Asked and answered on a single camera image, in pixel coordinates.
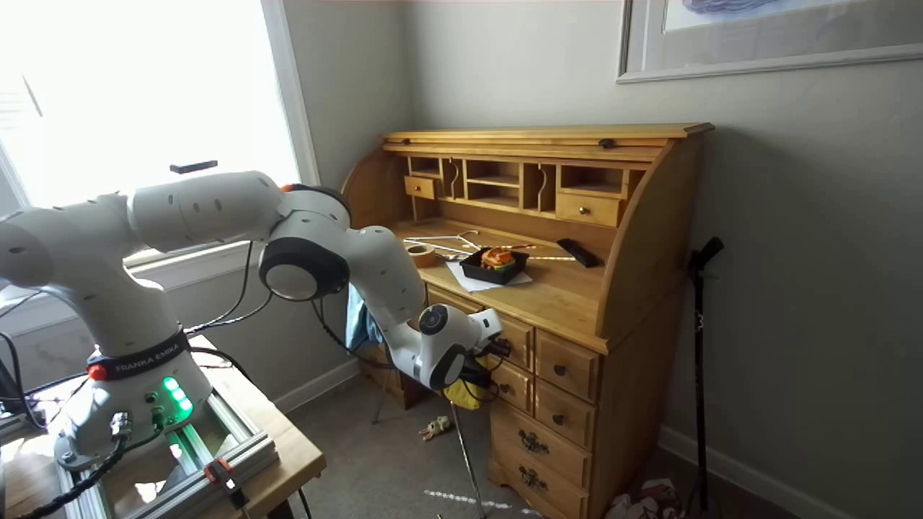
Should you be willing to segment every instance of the table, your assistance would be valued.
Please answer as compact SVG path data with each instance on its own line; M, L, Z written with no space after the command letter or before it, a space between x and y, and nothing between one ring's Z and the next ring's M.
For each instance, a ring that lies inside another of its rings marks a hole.
M244 515L287 515L287 495L319 476L323 451L306 437L242 372L234 366L208 366L208 381L215 392L234 400L251 424L258 424L275 446L275 462L244 480ZM4 515L23 515L30 506L53 498L50 437L30 436L3 444L4 472ZM205 519L242 515L228 500L219 500Z

